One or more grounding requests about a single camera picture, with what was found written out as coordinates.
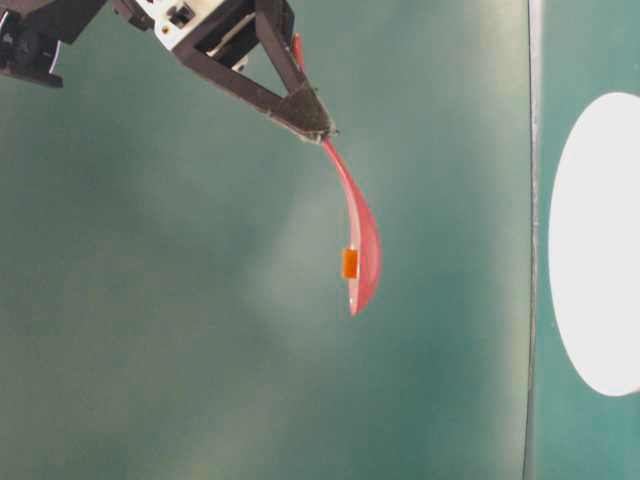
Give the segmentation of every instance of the teal wall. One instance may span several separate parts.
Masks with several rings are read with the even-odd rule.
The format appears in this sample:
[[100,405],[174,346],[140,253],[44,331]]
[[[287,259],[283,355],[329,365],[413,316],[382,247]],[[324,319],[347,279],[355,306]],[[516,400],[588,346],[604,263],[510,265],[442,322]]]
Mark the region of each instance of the teal wall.
[[293,6],[377,298],[322,151],[105,10],[63,91],[0,79],[0,478],[520,478],[526,2]]
[[544,3],[540,277],[529,477],[637,479],[640,397],[600,396],[573,369],[551,304],[547,229],[556,168],[580,113],[604,93],[640,91],[640,4],[625,0]]

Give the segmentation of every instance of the white circle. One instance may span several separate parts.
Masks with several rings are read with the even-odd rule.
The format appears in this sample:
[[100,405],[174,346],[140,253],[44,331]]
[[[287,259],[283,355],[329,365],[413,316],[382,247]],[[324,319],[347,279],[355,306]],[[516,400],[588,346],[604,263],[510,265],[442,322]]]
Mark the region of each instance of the white circle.
[[640,391],[640,98],[603,95],[573,127],[553,188],[549,274],[583,380],[604,395]]

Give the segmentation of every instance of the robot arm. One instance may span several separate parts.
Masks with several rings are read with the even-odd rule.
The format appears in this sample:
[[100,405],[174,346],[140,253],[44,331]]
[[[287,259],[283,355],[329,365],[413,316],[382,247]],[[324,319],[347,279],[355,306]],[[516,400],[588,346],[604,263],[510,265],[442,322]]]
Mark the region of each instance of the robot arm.
[[[60,43],[73,43],[106,0],[0,0],[0,74],[62,87],[54,69]],[[126,22],[153,29],[191,71],[307,140],[335,129],[292,54],[287,0],[112,0]],[[281,97],[241,74],[262,44],[280,75]]]

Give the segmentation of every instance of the small orange cube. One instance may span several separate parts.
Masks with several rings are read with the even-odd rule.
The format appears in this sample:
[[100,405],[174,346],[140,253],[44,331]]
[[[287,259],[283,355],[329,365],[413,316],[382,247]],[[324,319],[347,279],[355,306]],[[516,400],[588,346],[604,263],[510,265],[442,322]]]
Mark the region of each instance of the small orange cube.
[[342,251],[342,276],[347,280],[358,278],[358,251],[345,248]]

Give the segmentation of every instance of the vertical edge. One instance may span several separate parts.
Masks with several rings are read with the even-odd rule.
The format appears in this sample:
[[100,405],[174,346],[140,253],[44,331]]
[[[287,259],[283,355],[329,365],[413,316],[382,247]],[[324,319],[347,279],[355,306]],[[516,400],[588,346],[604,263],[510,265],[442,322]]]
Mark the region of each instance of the vertical edge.
[[535,478],[533,464],[534,440],[534,372],[536,350],[536,322],[538,310],[539,263],[539,165],[540,165],[540,112],[542,95],[542,32],[545,0],[529,0],[529,65],[531,100],[531,305],[529,340],[529,381],[527,392],[527,419],[525,429],[525,455],[523,480]]

